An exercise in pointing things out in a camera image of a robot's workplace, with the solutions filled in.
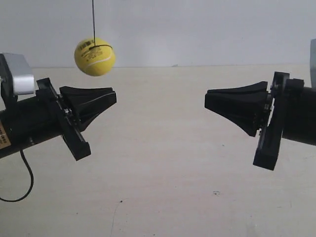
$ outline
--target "white wall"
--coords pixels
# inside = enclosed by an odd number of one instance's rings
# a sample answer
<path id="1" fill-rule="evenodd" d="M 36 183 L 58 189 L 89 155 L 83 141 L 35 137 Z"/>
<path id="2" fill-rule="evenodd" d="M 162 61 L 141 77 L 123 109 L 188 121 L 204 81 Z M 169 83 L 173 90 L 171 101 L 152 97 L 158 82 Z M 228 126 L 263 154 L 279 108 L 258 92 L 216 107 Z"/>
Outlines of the white wall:
<path id="1" fill-rule="evenodd" d="M 314 0 L 95 0 L 117 67 L 308 63 Z M 91 0 L 3 0 L 0 52 L 72 67 L 92 36 Z"/>
<path id="2" fill-rule="evenodd" d="M 308 65 L 114 69 L 96 79 L 35 70 L 55 88 L 112 86 L 118 103 L 83 134 L 91 156 L 76 162 L 61 138 L 25 151 L 34 190 L 0 202 L 0 237 L 111 237 L 112 226 L 112 237 L 314 236 L 316 147 L 282 140 L 275 171 L 260 169 L 258 137 L 204 108 L 208 89 L 271 82 L 274 71 L 310 85 Z M 28 185 L 17 154 L 0 159 L 2 197 Z"/>

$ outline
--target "hanging ball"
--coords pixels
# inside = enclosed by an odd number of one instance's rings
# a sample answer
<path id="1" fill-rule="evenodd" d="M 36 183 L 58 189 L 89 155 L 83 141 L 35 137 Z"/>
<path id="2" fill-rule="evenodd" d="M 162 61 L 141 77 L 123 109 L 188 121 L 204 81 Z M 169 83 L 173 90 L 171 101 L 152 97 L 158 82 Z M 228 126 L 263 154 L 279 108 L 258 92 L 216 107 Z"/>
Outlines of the hanging ball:
<path id="1" fill-rule="evenodd" d="M 77 67 L 85 74 L 93 77 L 108 73 L 115 63 L 115 54 L 109 43 L 96 38 L 84 39 L 75 49 Z"/>

